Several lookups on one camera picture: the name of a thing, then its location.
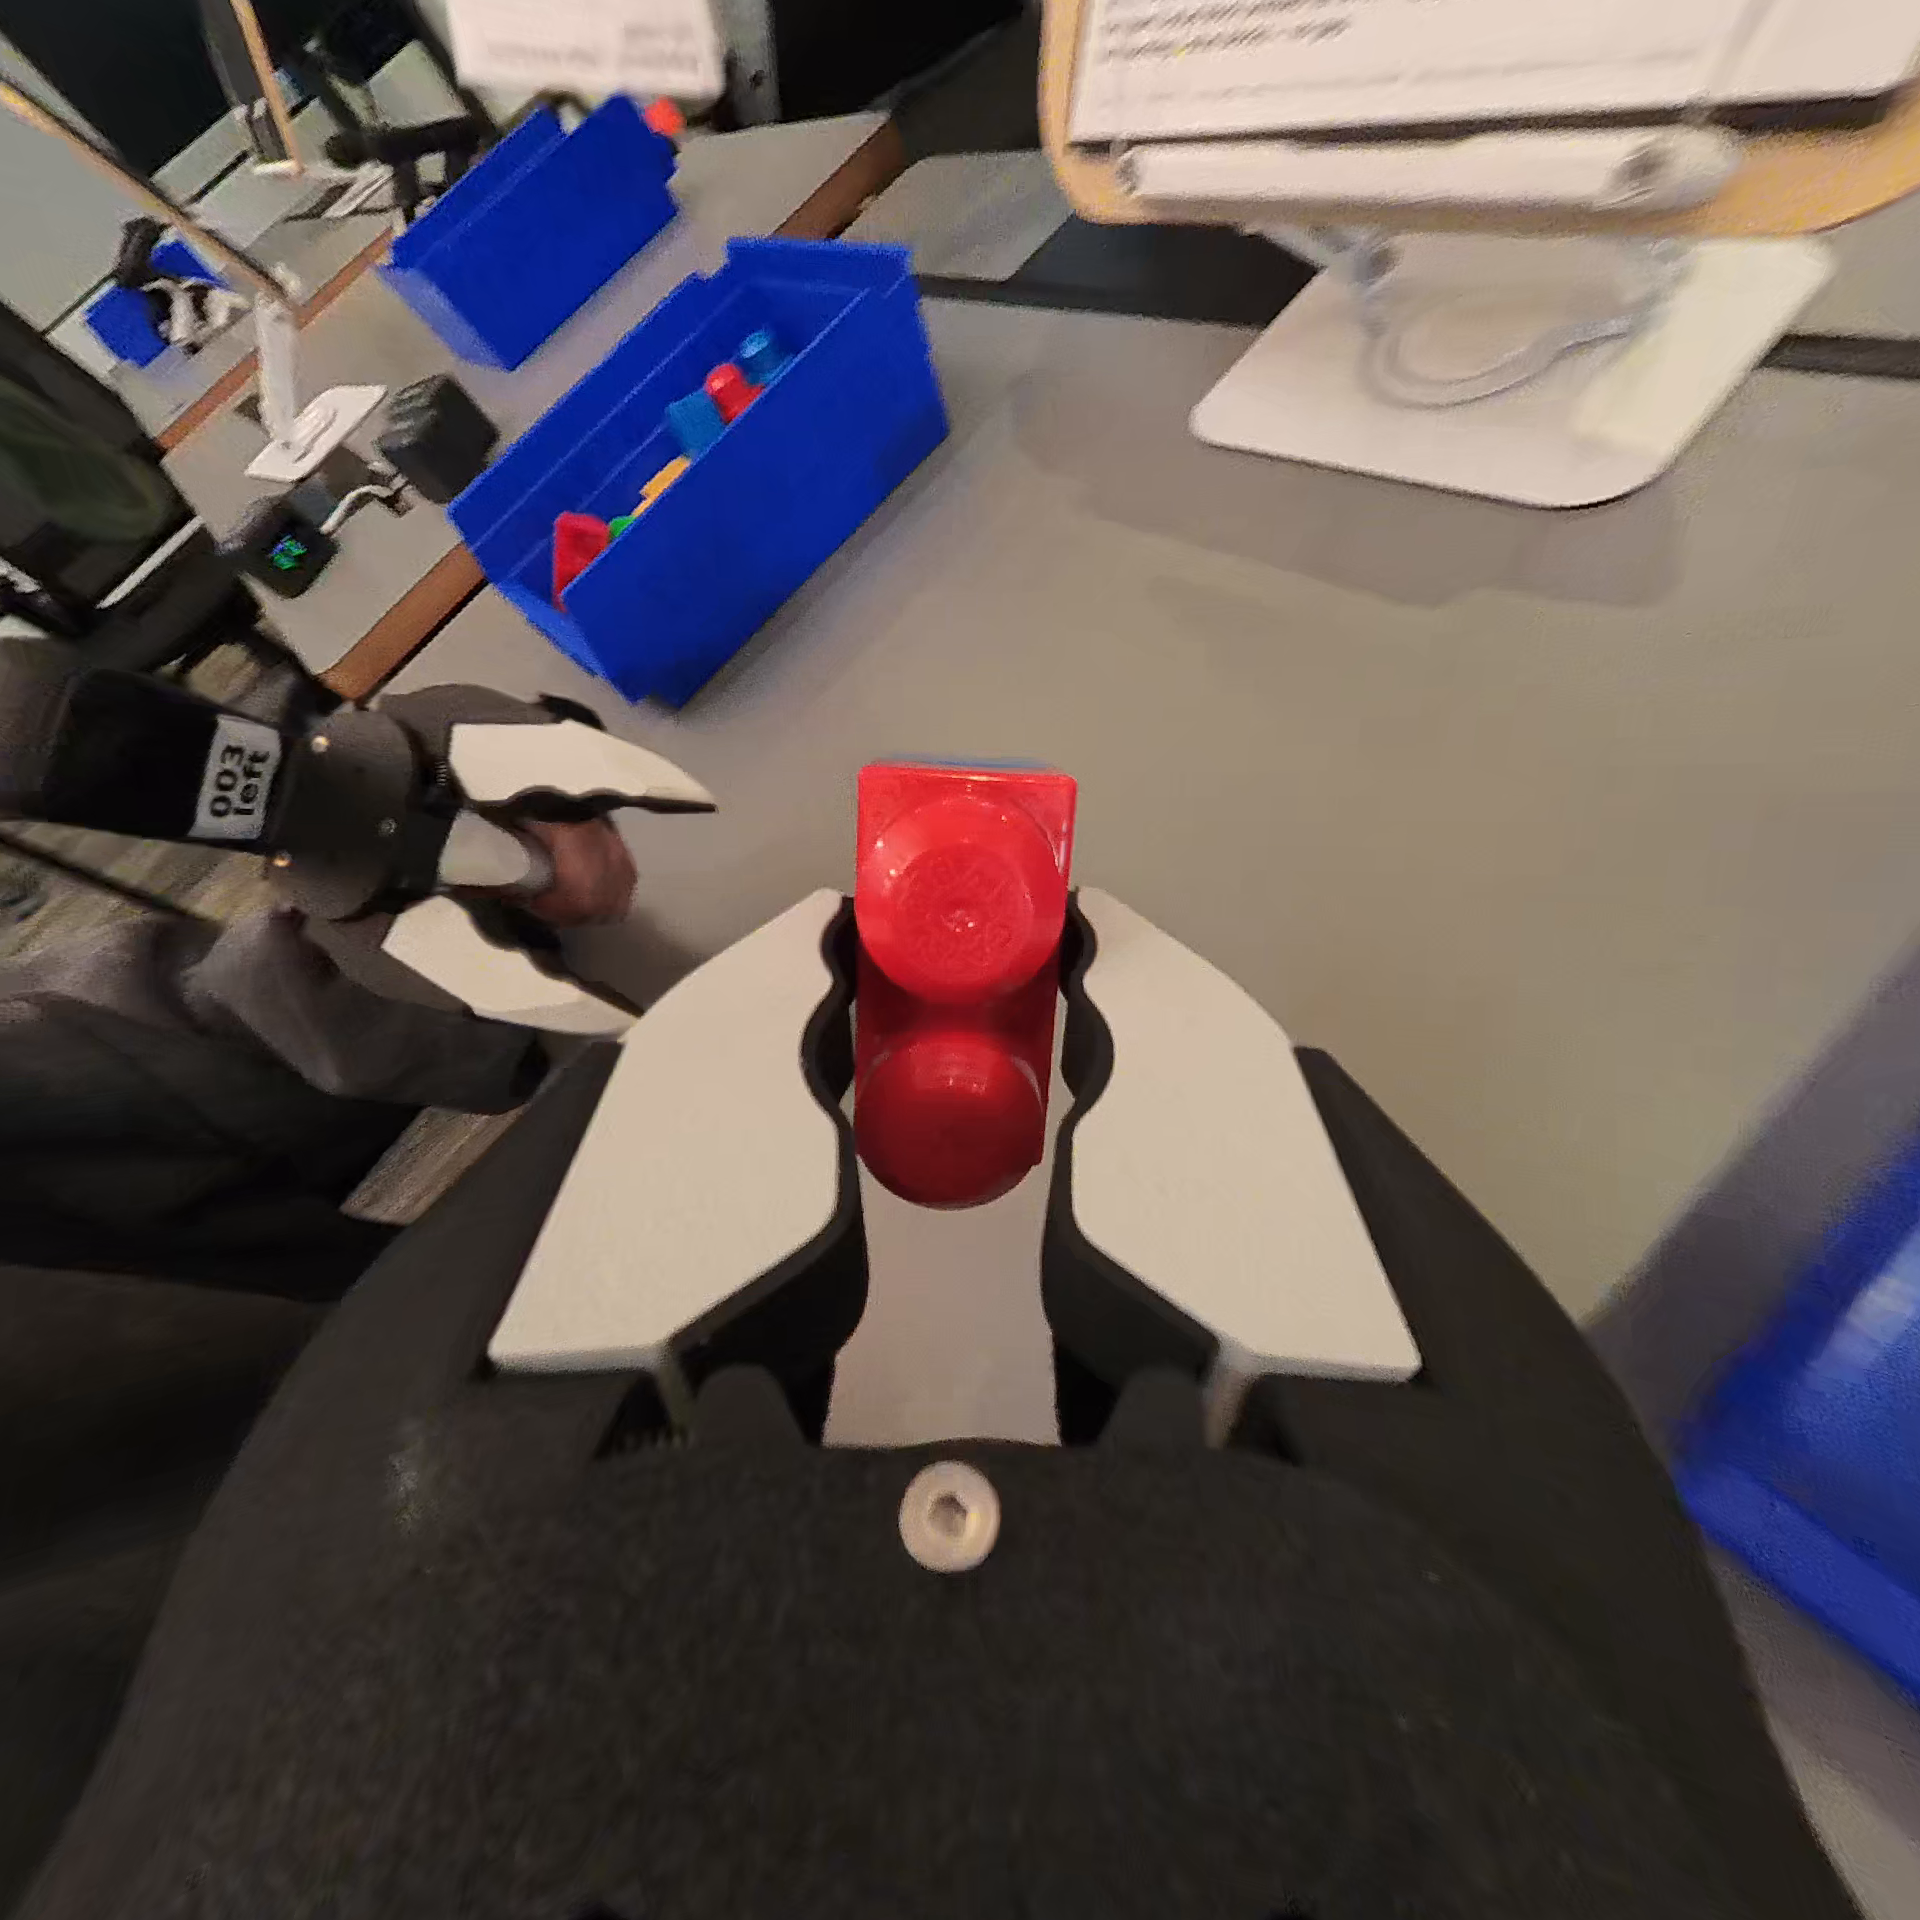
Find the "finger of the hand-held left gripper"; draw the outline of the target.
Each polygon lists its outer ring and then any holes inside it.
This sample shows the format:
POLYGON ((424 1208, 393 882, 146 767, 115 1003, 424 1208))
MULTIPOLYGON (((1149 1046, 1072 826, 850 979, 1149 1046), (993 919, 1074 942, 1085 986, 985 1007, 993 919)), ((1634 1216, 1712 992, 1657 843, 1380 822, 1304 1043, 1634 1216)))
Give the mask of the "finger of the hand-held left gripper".
POLYGON ((467 906, 432 896, 386 926, 379 951, 470 1015, 570 1040, 622 1040, 640 1019, 570 976, 545 971, 521 950, 496 945, 467 906))
POLYGON ((493 826, 579 826, 622 809, 718 809, 715 797, 675 761, 571 718, 456 726, 438 763, 465 809, 493 826))

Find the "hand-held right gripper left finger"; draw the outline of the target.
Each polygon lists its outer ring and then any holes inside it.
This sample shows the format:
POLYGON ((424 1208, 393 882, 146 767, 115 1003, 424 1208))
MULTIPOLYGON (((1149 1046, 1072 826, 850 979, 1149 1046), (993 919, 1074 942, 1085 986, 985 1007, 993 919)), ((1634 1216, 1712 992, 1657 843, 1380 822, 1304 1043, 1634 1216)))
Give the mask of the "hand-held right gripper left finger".
POLYGON ((684 976, 620 1043, 486 1344, 506 1377, 813 1377, 868 1295, 850 903, 822 888, 684 976))

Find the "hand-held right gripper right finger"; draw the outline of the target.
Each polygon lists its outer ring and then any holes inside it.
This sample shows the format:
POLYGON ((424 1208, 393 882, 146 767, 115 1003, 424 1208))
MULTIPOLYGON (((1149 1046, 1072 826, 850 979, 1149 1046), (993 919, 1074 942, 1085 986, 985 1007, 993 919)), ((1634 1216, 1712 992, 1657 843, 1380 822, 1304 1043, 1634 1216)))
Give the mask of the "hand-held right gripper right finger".
POLYGON ((1284 1027, 1115 895, 1072 891, 1040 1304, 1058 1438, 1172 1374, 1227 1442, 1272 1379, 1410 1385, 1424 1358, 1284 1027))

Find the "blue plastic bin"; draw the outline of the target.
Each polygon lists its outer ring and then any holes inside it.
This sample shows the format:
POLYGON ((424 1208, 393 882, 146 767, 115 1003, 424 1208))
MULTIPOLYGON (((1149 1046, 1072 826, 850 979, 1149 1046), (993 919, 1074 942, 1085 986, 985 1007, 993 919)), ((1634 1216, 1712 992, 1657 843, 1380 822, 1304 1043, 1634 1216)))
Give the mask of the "blue plastic bin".
POLYGON ((533 422, 448 509, 492 587, 633 705, 682 709, 947 440, 900 246, 734 239, 533 422), (666 406, 755 329, 794 359, 552 605, 553 520, 630 514, 680 450, 666 406))
POLYGON ((680 218, 680 146, 626 98, 530 111, 392 241, 378 275, 458 359, 523 366, 680 218))
POLYGON ((1702 1390, 1670 1474, 1716 1547, 1917 1702, 1915 1139, 1702 1390))

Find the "red two-stud block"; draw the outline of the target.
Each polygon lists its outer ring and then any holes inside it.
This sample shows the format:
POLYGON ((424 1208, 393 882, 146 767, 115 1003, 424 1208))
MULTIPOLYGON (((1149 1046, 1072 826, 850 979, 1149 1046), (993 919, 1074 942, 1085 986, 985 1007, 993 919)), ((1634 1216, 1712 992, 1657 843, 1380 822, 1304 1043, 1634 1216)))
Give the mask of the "red two-stud block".
POLYGON ((1045 1159, 1076 782, 874 761, 856 791, 856 1151, 923 1210, 1045 1159))

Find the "grey desk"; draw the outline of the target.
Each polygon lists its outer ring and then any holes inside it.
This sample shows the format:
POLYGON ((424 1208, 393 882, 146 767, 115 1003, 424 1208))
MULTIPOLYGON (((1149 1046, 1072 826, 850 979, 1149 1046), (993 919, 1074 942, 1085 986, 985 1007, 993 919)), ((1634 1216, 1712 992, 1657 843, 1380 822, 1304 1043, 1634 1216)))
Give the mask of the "grey desk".
POLYGON ((1080 878, 1330 1049, 1667 1448, 1915 1123, 1915 379, 1768 369, 1550 514, 1204 449, 1250 329, 1062 301, 930 301, 949 445, 682 717, 492 595, 402 680, 718 794, 630 822, 630 992, 844 880, 861 761, 1062 767, 1080 878))

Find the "person's left hand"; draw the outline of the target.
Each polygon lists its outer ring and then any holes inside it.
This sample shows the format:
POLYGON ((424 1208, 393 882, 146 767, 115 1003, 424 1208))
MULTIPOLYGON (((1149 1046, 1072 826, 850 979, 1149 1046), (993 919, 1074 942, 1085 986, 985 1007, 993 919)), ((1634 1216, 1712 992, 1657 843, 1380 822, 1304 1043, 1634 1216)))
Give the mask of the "person's left hand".
POLYGON ((633 853, 608 819, 581 824, 523 824, 545 857, 545 888, 530 889, 523 910, 552 929, 603 929, 633 913, 637 871, 633 853))

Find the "black folding chair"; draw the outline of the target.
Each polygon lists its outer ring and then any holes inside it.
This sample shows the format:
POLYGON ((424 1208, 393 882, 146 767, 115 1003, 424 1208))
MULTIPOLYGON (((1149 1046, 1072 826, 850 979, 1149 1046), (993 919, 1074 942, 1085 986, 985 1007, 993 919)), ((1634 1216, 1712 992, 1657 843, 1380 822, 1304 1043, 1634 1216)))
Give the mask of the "black folding chair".
POLYGON ((176 496, 176 528, 156 544, 48 543, 28 567, 5 561, 5 615, 73 645, 88 661, 137 673, 187 669, 219 645, 270 649, 257 598, 224 555, 128 406, 11 305, 2 306, 2 377, 33 389, 62 417, 150 465, 176 496))

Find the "black device green lights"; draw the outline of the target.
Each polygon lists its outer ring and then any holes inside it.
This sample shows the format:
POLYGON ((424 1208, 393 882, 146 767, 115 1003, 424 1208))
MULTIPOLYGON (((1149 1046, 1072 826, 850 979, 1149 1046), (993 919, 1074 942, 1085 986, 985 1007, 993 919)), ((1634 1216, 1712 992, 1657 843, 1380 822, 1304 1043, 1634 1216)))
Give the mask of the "black device green lights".
POLYGON ((230 561, 257 587, 280 601, 297 601, 338 559, 338 543, 294 509, 272 503, 234 537, 230 561))

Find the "green jacket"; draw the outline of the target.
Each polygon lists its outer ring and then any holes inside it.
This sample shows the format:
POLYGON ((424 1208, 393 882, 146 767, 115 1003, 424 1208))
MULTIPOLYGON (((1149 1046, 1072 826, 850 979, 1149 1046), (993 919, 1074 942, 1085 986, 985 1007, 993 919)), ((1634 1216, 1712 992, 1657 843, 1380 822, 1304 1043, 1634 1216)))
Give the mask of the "green jacket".
POLYGON ((146 549, 176 528, 158 470, 2 377, 2 551, 16 567, 48 543, 146 549))

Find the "black cube device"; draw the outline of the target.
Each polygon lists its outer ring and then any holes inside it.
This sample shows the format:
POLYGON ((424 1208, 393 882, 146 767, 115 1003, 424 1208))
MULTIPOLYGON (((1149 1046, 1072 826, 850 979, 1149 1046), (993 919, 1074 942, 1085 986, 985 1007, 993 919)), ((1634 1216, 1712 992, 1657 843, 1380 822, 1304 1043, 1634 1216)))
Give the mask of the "black cube device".
POLYGON ((374 450, 432 505, 446 509, 492 465, 500 433, 446 373, 395 391, 382 410, 374 450))

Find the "black-topped document stand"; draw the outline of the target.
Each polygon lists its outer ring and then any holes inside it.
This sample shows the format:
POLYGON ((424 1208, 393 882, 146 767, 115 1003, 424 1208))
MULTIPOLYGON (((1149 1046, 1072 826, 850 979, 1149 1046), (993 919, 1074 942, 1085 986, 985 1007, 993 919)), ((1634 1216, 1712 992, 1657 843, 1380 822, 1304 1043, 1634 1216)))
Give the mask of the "black-topped document stand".
POLYGON ((317 474, 324 459, 372 419, 388 394, 382 385, 347 385, 302 395, 297 358, 306 305, 292 270, 237 248, 156 181, 113 155, 93 134, 69 125, 9 81, 2 83, 2 105, 20 127, 58 139, 150 218, 184 233, 190 248, 219 266, 228 286, 248 291, 257 339, 258 419, 267 438, 248 467, 250 479, 289 489, 317 474))

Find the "small blue bin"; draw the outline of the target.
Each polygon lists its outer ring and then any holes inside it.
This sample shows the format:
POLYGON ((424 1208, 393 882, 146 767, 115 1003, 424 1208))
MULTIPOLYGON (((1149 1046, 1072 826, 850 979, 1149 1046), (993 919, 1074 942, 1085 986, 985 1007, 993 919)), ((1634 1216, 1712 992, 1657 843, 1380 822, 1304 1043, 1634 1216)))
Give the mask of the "small blue bin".
POLYGON ((190 246, 162 235, 90 302, 85 325, 115 362, 150 369, 168 353, 201 353, 245 312, 248 302, 190 246))

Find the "person's dark trousers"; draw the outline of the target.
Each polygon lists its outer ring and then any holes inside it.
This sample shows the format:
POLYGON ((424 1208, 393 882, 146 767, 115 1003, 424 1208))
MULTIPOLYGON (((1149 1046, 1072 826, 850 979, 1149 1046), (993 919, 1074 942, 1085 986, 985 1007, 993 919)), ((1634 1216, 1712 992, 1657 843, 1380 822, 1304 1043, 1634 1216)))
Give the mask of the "person's dark trousers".
POLYGON ((426 1520, 397 1471, 473 1358, 382 1263, 322 1304, 184 1287, 197 1344, 116 1330, 5 1339, 5 1917, 337 1914, 346 1763, 384 1741, 424 1606, 446 1599, 441 1456, 426 1520), (36 1528, 62 1520, 64 1528, 36 1528))

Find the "wood-edged side table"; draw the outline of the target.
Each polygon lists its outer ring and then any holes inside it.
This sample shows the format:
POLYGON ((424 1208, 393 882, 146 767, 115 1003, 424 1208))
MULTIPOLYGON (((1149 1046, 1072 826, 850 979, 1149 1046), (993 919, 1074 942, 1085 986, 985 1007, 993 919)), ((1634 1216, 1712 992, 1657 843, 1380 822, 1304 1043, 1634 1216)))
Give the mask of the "wood-edged side table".
MULTIPOLYGON (((734 235, 829 239, 904 170, 900 137, 881 113, 700 136, 680 155, 680 218, 556 337, 514 370, 453 355, 378 272, 388 230, 353 216, 297 224, 285 257, 306 295, 297 343, 302 398, 341 387, 397 391, 424 377, 465 385, 512 441, 596 366, 684 278, 706 272, 734 235)), ((248 479, 261 433, 250 408, 253 335, 230 328, 200 358, 115 370, 80 319, 51 342, 107 385, 162 450, 162 465, 213 537, 228 537, 272 495, 248 479)), ((281 642, 332 690, 371 696, 486 587, 444 509, 356 510, 338 555, 297 599, 265 595, 281 642)))

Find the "white paper sheet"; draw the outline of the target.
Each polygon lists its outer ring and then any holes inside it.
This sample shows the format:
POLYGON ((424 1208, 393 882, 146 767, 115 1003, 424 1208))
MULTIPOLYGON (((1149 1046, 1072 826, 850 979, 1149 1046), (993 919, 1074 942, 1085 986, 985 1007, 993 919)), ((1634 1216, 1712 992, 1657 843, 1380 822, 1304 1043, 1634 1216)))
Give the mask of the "white paper sheet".
POLYGON ((446 22, 456 70, 473 87, 696 105, 728 87, 709 2, 446 2, 446 22))

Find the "white instruction stand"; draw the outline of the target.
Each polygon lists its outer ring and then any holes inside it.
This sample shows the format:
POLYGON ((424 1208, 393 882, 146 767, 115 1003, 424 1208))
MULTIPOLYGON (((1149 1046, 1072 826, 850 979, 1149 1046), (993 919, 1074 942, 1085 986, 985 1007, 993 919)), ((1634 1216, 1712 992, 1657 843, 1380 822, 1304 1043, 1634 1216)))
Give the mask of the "white instruction stand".
POLYGON ((1915 192, 1915 73, 1875 104, 1080 145, 1089 5, 1045 5, 1040 134, 1092 224, 1232 230, 1309 286, 1192 410, 1214 449, 1532 510, 1661 479, 1915 192))

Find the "printed instruction sheet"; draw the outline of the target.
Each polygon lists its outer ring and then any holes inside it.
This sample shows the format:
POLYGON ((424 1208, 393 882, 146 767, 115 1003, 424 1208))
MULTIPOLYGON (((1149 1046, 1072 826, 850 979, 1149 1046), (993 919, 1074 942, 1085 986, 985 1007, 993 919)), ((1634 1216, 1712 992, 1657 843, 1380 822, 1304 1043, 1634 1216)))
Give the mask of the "printed instruction sheet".
POLYGON ((1102 2, 1080 145, 1651 121, 1875 104, 1915 73, 1915 2, 1102 2))

